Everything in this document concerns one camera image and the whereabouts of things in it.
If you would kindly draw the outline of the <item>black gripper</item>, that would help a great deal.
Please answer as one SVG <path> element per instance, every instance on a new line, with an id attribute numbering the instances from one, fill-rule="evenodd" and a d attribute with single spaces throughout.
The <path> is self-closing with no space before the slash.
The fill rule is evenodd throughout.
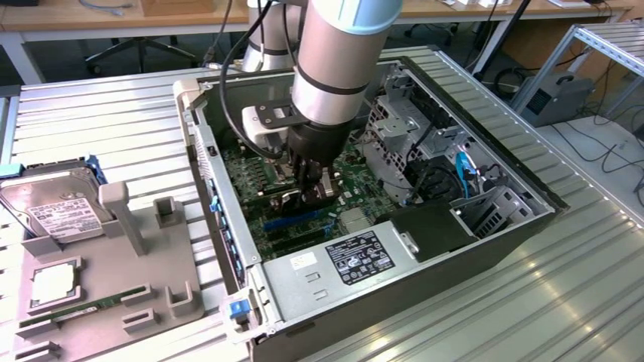
<path id="1" fill-rule="evenodd" d="M 344 151 L 351 130 L 350 121 L 336 125 L 310 122 L 290 127 L 287 147 L 291 164 L 296 168 L 311 164 L 331 166 Z"/>

